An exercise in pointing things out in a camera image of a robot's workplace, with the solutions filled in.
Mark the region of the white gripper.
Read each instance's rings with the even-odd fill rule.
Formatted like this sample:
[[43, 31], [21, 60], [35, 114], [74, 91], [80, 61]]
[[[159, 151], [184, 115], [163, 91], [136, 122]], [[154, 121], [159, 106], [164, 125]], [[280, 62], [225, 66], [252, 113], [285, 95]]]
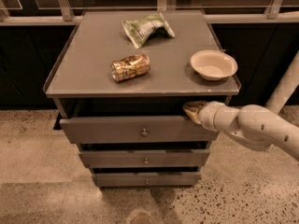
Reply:
[[224, 106], [220, 102], [192, 101], [183, 105], [186, 115], [196, 124], [212, 132], [218, 132], [216, 127], [216, 114]]

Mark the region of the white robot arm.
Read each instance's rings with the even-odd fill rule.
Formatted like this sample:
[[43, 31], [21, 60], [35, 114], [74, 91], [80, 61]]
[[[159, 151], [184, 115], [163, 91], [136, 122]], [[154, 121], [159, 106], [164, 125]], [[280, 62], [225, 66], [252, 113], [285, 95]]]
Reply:
[[272, 145], [299, 160], [299, 128], [278, 115], [299, 83], [299, 57], [295, 55], [283, 78], [266, 103], [230, 107], [220, 102], [188, 102], [187, 116], [212, 132], [223, 132], [251, 150], [264, 151]]

